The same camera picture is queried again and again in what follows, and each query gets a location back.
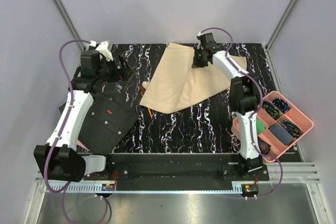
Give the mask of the beige wooden spoon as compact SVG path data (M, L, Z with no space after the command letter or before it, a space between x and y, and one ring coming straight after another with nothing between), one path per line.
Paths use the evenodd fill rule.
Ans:
M143 81L142 86L147 90L148 86L149 86L149 83L147 81Z

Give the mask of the beige cloth napkin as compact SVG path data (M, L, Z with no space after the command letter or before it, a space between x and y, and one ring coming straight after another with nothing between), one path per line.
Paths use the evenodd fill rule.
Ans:
M170 114L198 104L230 86L214 65L192 68L194 49L169 43L140 105Z

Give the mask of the orange plastic knife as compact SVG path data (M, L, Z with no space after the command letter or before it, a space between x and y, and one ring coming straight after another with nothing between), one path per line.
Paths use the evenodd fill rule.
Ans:
M142 86L140 86L140 92L141 92L141 95L144 96L144 94L145 94L145 88L142 87ZM150 109L150 108L147 108L147 110L148 110L148 113L149 113L150 118L153 118L153 114L152 114L151 109Z

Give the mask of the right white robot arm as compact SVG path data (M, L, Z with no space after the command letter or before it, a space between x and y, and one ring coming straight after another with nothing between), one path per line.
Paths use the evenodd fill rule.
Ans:
M244 180L256 176L263 167L258 145L257 111L262 103L262 93L257 79L252 77L229 54L228 49L216 43L212 33L198 33L192 68L216 66L230 81L229 106L238 119L240 160L237 173Z

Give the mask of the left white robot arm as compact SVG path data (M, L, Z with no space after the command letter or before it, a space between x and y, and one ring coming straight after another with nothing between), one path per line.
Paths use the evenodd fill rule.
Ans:
M104 155L79 155L77 141L96 100L98 86L129 77L130 68L123 56L115 60L109 49L100 47L90 47L81 53L74 76L67 78L69 93L59 122L46 144L34 149L34 158L46 183L50 180L80 182L92 173L103 180L113 175L113 167Z

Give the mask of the yellow patterned sock roll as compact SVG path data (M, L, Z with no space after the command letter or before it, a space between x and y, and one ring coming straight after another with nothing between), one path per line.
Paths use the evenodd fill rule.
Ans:
M264 101L262 108L270 115L273 119L277 120L280 118L280 110L271 102Z

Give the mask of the blue patterned sock roll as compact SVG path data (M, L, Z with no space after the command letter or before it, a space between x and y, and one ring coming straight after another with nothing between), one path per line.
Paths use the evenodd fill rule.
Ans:
M289 103L281 98L273 99L272 104L276 106L283 114L286 114L291 109Z

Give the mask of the brown patterned sock roll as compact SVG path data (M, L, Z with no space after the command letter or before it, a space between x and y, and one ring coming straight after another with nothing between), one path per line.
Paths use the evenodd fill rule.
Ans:
M268 155L269 154L269 152L271 150L271 145L269 145L268 143L266 143L264 141L258 142L258 145L259 145L260 152L263 155Z

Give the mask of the teal patterned sock roll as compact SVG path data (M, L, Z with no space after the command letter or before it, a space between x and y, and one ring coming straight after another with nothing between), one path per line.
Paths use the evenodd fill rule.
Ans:
M302 135L300 127L294 124L291 121L283 120L280 122L280 125L293 137L299 138Z

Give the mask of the pink paper sheet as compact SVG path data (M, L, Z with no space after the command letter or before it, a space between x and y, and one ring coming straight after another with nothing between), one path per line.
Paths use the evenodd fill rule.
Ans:
M79 140L77 141L77 145L79 145L81 148L84 148L86 150L89 150L85 145L83 145Z

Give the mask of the green rolled sock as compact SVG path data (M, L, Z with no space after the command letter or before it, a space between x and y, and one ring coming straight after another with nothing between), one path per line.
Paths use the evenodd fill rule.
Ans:
M259 119L256 120L256 129L257 129L258 135L261 134L265 130L265 125Z

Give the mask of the pink divided tray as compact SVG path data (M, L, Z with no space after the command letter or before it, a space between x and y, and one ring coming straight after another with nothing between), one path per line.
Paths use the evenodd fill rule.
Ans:
M274 162L313 128L313 122L281 93L272 91L263 97L256 128L264 161Z

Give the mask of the grey rolled sock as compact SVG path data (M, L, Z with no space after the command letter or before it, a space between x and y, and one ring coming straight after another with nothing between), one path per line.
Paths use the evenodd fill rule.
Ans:
M282 126L274 124L269 127L269 130L283 145L291 144L292 136Z

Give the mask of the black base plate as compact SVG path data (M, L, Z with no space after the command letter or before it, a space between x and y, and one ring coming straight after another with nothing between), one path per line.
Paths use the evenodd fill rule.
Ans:
M106 168L85 180L117 180L117 192L235 192L233 183L269 181L263 166L243 174L238 154L109 154Z

